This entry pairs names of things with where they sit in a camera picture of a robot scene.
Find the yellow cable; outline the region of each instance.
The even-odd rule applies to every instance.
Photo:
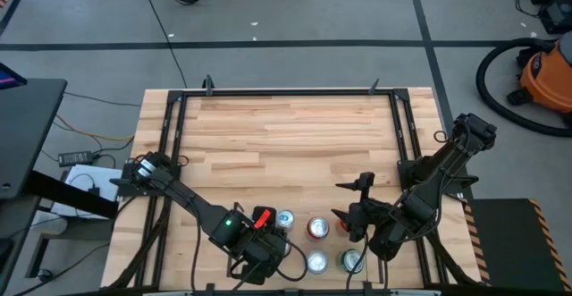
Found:
[[[104,135],[89,133],[89,132],[86,132],[86,131],[78,131],[78,130],[74,129],[73,126],[69,125],[60,115],[57,114],[55,117],[57,117],[60,121],[62,121],[62,123],[63,123],[65,126],[69,127],[70,130],[75,131],[75,132],[77,132],[77,133],[79,133],[79,134],[83,134],[83,135],[87,135],[87,136],[93,136],[93,137],[97,137],[97,138],[100,138],[100,139],[103,139],[103,140],[116,140],[116,141],[131,140],[132,138],[135,137],[135,134],[133,134],[133,135],[125,136],[125,137],[122,137],[122,138],[115,138],[115,137],[109,137],[109,136],[104,136]]]

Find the red soda can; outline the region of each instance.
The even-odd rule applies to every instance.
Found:
[[[320,216],[316,216],[307,222],[307,234],[310,240],[319,241],[325,238],[330,231],[328,221]]]

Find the vacuum hose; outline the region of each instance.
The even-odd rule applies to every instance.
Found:
[[[509,121],[522,126],[530,131],[535,131],[545,135],[551,135],[556,137],[572,137],[572,130],[561,129],[558,127],[552,127],[537,122],[533,122],[525,117],[520,116],[503,105],[499,104],[489,93],[489,90],[484,84],[484,75],[486,70],[489,68],[491,62],[500,54],[514,48],[514,47],[531,47],[538,52],[550,52],[554,45],[551,42],[540,40],[537,38],[518,38],[508,41],[504,45],[494,48],[481,62],[479,69],[476,71],[476,89],[479,95],[483,99],[484,103],[488,105],[493,111],[495,111],[500,116],[508,119]]]

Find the can lid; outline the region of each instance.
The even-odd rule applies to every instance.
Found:
[[[317,217],[310,220],[309,228],[310,232],[318,238],[324,237],[326,234],[328,234],[329,230],[328,222],[322,217]]]
[[[290,227],[294,223],[294,213],[290,210],[282,210],[277,216],[278,225]]]
[[[348,269],[348,271],[351,271],[351,269],[354,268],[356,263],[359,261],[360,257],[361,253],[355,249],[350,249],[346,251],[345,255],[343,256],[343,264]],[[359,273],[363,268],[364,268],[364,260],[362,259],[359,265],[357,265],[355,273]]]
[[[313,273],[322,273],[328,267],[328,257],[321,251],[312,251],[307,256],[307,266]]]

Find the black desk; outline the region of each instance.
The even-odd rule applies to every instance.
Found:
[[[117,203],[32,171],[63,98],[65,80],[29,80],[0,90],[0,238],[12,235],[13,249],[0,268],[0,294],[10,280],[41,198],[114,217]]]

